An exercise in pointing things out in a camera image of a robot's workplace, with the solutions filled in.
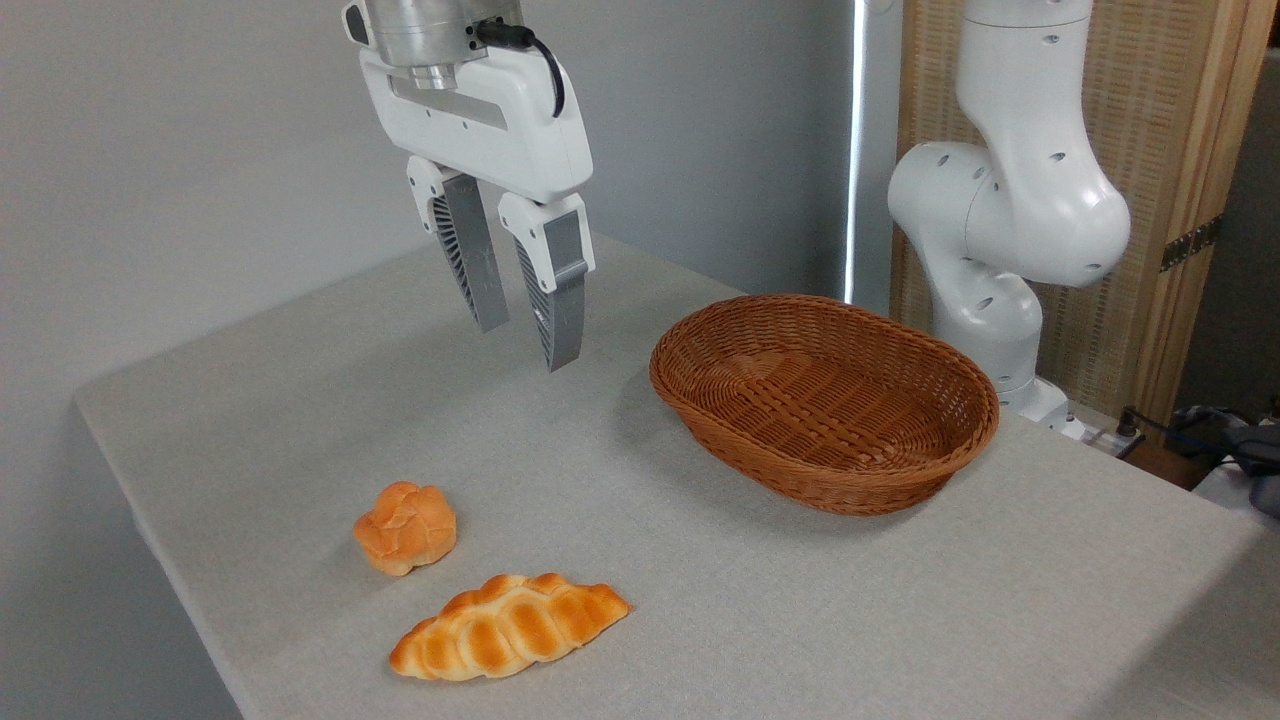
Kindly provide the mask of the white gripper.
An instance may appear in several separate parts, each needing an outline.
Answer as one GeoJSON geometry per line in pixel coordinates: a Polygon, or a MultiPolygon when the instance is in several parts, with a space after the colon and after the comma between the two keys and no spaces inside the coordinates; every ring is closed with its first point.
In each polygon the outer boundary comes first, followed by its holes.
{"type": "Polygon", "coordinates": [[[370,49],[358,61],[383,129],[413,154],[406,177],[420,220],[480,332],[506,324],[509,310],[476,178],[509,191],[498,215],[515,238],[548,370],[576,360],[596,261],[576,193],[593,177],[593,155],[568,72],[561,72],[564,105],[556,114],[539,51],[494,49],[461,64],[453,90],[420,88],[370,49]]]}

